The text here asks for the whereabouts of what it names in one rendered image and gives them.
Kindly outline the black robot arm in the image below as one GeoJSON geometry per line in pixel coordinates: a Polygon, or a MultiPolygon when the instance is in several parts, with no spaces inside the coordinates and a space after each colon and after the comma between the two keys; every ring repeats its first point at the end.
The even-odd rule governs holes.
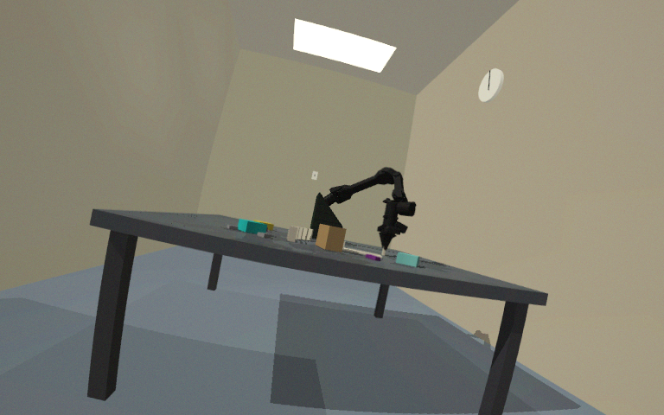
{"type": "MultiPolygon", "coordinates": [[[[342,185],[331,188],[329,191],[330,194],[326,195],[324,200],[328,205],[332,205],[337,202],[340,204],[346,200],[351,199],[351,196],[357,192],[360,192],[366,188],[370,188],[377,184],[394,184],[394,189],[392,191],[393,200],[386,198],[383,202],[386,203],[386,213],[404,215],[404,216],[413,216],[415,213],[415,201],[408,201],[404,191],[403,177],[400,172],[395,171],[391,168],[382,168],[380,169],[375,176],[371,176],[363,181],[357,182],[353,185],[342,185]],[[394,178],[394,179],[393,179],[394,178]]],[[[398,222],[397,220],[394,223],[394,226],[400,229],[401,233],[405,233],[407,226],[398,222]]]]}

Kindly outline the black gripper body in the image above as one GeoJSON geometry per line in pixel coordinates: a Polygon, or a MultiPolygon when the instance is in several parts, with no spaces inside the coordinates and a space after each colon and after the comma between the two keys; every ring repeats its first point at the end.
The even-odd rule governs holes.
{"type": "Polygon", "coordinates": [[[383,216],[383,225],[378,227],[378,232],[387,233],[391,235],[400,235],[400,229],[394,226],[395,221],[398,219],[396,214],[385,213],[383,216]]]}

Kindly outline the yellow rectangular block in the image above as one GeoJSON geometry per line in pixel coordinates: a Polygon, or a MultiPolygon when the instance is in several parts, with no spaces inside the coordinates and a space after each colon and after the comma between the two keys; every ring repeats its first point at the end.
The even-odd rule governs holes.
{"type": "Polygon", "coordinates": [[[258,221],[258,220],[253,220],[253,221],[255,221],[255,222],[259,222],[259,223],[263,223],[263,224],[266,224],[268,230],[273,231],[273,228],[274,228],[274,225],[273,225],[273,224],[271,224],[271,223],[267,223],[267,222],[263,222],[263,221],[258,221]]]}

